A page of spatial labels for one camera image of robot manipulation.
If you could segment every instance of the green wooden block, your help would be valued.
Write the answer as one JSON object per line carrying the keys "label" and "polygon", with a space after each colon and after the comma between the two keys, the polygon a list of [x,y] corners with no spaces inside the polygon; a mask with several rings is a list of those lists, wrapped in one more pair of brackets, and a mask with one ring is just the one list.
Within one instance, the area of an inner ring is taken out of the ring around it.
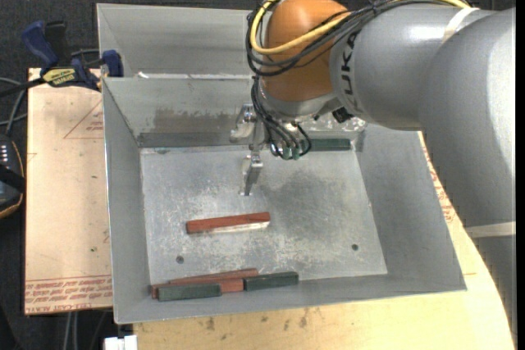
{"label": "green wooden block", "polygon": [[295,271],[286,271],[271,275],[256,275],[255,277],[243,279],[243,281],[244,290],[252,292],[254,290],[280,288],[297,284],[299,282],[299,274]]}
{"label": "green wooden block", "polygon": [[[306,148],[304,140],[301,140],[301,147]],[[350,139],[312,139],[310,152],[339,152],[351,149]]]}
{"label": "green wooden block", "polygon": [[185,284],[183,286],[167,285],[158,288],[158,300],[180,301],[183,299],[214,298],[221,296],[221,286],[219,284]]}

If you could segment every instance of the cardboard sheet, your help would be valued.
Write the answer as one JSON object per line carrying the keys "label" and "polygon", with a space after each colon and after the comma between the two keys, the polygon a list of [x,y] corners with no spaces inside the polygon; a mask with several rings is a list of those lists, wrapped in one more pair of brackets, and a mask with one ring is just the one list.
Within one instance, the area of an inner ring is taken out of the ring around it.
{"label": "cardboard sheet", "polygon": [[102,95],[40,85],[28,112],[25,314],[110,307]]}

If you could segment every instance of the gray metal tray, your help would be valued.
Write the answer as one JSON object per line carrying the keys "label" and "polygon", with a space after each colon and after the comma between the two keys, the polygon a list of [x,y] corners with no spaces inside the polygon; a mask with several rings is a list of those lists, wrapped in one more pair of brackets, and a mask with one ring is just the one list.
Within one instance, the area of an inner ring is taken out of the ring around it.
{"label": "gray metal tray", "polygon": [[[297,162],[265,153],[253,195],[238,194],[247,149],[229,134],[249,102],[247,13],[98,5],[101,50],[123,56],[126,76],[149,75],[103,84],[116,322],[464,289],[415,133],[369,125],[348,152]],[[270,226],[184,234],[189,218],[252,210],[268,210]],[[149,293],[152,283],[246,266],[297,270],[301,281],[183,302]]]}

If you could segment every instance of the table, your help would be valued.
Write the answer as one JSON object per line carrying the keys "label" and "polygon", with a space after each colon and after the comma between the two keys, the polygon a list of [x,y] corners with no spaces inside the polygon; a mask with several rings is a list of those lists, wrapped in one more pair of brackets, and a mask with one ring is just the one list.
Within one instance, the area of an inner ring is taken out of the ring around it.
{"label": "table", "polygon": [[[100,101],[87,89],[30,90],[27,315],[111,305]],[[141,323],[140,350],[514,348],[494,282],[436,187],[468,291]]]}

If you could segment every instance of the blue clamp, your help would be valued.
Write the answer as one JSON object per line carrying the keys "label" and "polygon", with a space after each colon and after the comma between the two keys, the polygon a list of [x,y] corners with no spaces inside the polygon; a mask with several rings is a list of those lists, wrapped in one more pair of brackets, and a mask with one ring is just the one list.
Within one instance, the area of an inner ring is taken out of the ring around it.
{"label": "blue clamp", "polygon": [[[57,66],[59,58],[44,35],[44,23],[41,20],[33,22],[22,33],[25,46],[44,62],[40,78],[53,87],[79,86],[87,89],[100,90],[100,78],[85,69],[82,61],[76,57],[71,59],[70,66]],[[115,50],[103,52],[100,64],[103,65],[103,75],[122,77],[124,69],[121,58]]]}

